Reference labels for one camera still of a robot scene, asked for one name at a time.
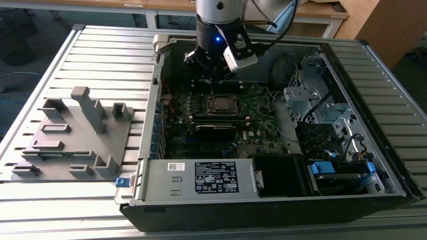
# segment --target blue latch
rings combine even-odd
[[[116,188],[128,188],[128,187],[131,187],[131,178],[117,177],[115,179],[115,187]]]
[[[330,161],[316,161],[311,165],[312,174],[334,174],[335,169]]]
[[[368,162],[367,164],[367,169],[370,173],[374,173],[376,171],[375,165],[372,162]]]

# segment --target power supply label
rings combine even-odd
[[[238,193],[236,162],[196,162],[195,191],[197,194]]]

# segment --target aluminum extrusion table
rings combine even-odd
[[[147,96],[152,80],[152,41],[159,33],[195,35],[193,31],[77,25],[0,144],[0,181],[44,118],[37,110],[44,98],[65,98],[73,86],[88,86],[103,106],[124,102],[135,108],[123,172],[136,169]],[[258,38],[275,36],[258,35]],[[368,45],[356,40],[287,37],[292,41],[327,42],[354,80],[379,124],[420,187],[427,189],[427,118]],[[424,238],[427,201],[375,213],[352,223],[203,232],[139,232],[115,204],[112,182],[0,184],[0,239],[135,239],[288,236],[324,239]]]

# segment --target cpu socket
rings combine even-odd
[[[234,94],[214,94],[207,97],[207,114],[212,116],[239,115],[239,98]]]

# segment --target white sticker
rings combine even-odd
[[[185,170],[185,163],[183,162],[169,162],[167,164],[167,170],[168,171],[184,171]]]
[[[141,8],[143,5],[140,4],[123,4],[125,7],[132,7],[132,8]]]

